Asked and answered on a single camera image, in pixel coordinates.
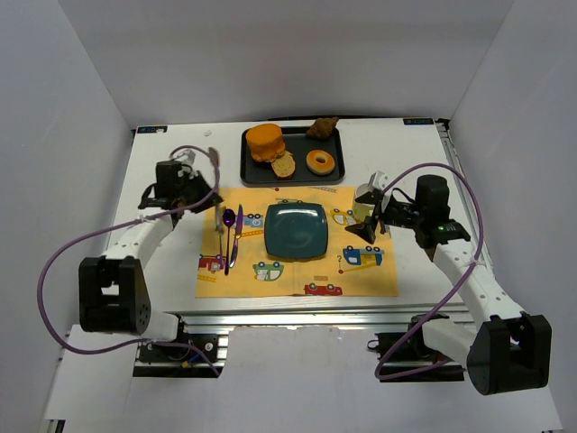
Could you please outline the seeded bread slice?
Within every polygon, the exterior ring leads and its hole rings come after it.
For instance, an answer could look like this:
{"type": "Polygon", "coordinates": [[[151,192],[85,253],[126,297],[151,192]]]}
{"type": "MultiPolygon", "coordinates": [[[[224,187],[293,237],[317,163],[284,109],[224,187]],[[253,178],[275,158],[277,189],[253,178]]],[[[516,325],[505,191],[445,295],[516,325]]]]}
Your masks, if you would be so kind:
{"type": "Polygon", "coordinates": [[[276,158],[271,163],[271,168],[277,179],[279,180],[290,179],[295,173],[297,168],[293,154],[289,151],[285,151],[281,156],[276,158]]]}

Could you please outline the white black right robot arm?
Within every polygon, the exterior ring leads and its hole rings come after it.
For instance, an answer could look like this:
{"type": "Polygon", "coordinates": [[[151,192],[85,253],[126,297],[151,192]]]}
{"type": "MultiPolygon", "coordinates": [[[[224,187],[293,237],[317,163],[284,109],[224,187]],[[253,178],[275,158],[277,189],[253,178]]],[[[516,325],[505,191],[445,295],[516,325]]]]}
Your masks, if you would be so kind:
{"type": "Polygon", "coordinates": [[[499,285],[483,264],[467,230],[450,217],[449,187],[438,175],[418,177],[407,202],[393,197],[387,176],[377,171],[357,199],[373,206],[370,216],[348,232],[374,244],[389,226],[414,232],[418,246],[451,282],[476,326],[454,323],[439,308],[415,316],[407,333],[380,357],[385,364],[404,344],[417,352],[437,353],[438,364],[455,362],[482,395],[543,388],[548,384],[552,328],[542,315],[531,315],[499,285]]]}

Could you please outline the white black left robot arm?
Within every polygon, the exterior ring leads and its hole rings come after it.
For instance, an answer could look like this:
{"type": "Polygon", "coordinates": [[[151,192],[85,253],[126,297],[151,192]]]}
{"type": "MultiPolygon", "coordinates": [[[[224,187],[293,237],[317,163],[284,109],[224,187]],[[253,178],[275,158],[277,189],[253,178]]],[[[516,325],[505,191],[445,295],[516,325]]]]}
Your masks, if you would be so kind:
{"type": "Polygon", "coordinates": [[[144,269],[186,207],[200,213],[223,199],[193,168],[192,155],[158,162],[155,176],[142,193],[138,223],[102,255],[79,265],[79,321],[86,332],[168,342],[177,338],[179,318],[152,307],[144,269]]]}

